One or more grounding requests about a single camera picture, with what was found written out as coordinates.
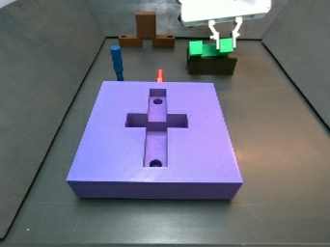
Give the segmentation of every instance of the gray wall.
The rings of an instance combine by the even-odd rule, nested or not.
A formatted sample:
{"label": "gray wall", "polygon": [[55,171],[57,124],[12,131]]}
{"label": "gray wall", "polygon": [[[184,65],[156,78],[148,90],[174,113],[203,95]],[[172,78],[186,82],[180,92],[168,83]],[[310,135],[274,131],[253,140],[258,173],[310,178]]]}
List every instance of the gray wall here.
{"label": "gray wall", "polygon": [[263,43],[330,127],[329,10],[329,0],[290,0]]}
{"label": "gray wall", "polygon": [[[182,27],[178,16],[180,6],[175,0],[86,0],[92,15],[103,29],[106,36],[118,37],[122,34],[135,34],[135,13],[138,11],[158,12],[158,33],[174,34],[176,37],[206,38],[210,36],[208,28]],[[241,27],[241,39],[261,40],[269,30],[278,13],[287,0],[274,0],[273,9],[267,17],[261,20],[247,20]],[[234,29],[233,23],[216,24],[220,36],[229,37]]]}
{"label": "gray wall", "polygon": [[0,34],[3,238],[104,36],[82,0],[19,0]]}

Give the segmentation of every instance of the blue stick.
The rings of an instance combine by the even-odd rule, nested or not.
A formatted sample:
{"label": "blue stick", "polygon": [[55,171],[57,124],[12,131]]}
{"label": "blue stick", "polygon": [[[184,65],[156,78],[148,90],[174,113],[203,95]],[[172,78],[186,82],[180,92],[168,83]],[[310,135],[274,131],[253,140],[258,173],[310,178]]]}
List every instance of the blue stick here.
{"label": "blue stick", "polygon": [[124,81],[123,76],[123,60],[122,60],[122,48],[118,45],[111,46],[111,56],[112,56],[112,62],[114,62],[114,70],[118,75],[118,81]]}

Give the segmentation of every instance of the purple block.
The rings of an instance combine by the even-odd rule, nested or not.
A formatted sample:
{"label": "purple block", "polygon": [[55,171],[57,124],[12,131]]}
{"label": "purple block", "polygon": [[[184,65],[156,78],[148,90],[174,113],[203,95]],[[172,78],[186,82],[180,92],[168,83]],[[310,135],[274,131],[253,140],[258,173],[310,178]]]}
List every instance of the purple block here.
{"label": "purple block", "polygon": [[67,182],[83,198],[233,199],[242,177],[212,83],[103,82]]}

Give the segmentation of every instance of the dark green base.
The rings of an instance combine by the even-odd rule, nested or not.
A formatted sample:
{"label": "dark green base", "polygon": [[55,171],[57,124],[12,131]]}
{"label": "dark green base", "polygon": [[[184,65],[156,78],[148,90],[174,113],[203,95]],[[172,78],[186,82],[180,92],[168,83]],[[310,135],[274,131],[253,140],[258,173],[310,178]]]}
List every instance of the dark green base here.
{"label": "dark green base", "polygon": [[233,57],[191,57],[187,59],[188,73],[233,75],[237,61]]}

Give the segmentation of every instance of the hole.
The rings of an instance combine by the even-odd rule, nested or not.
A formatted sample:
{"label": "hole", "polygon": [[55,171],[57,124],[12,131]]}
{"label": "hole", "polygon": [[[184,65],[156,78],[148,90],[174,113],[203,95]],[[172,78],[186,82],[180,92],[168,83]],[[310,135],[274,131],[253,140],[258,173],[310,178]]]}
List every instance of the hole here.
{"label": "hole", "polygon": [[156,98],[156,99],[154,99],[154,103],[155,103],[155,104],[162,104],[163,101],[162,101],[159,98]]}
{"label": "hole", "polygon": [[163,163],[159,159],[154,159],[150,161],[150,167],[163,167]]}

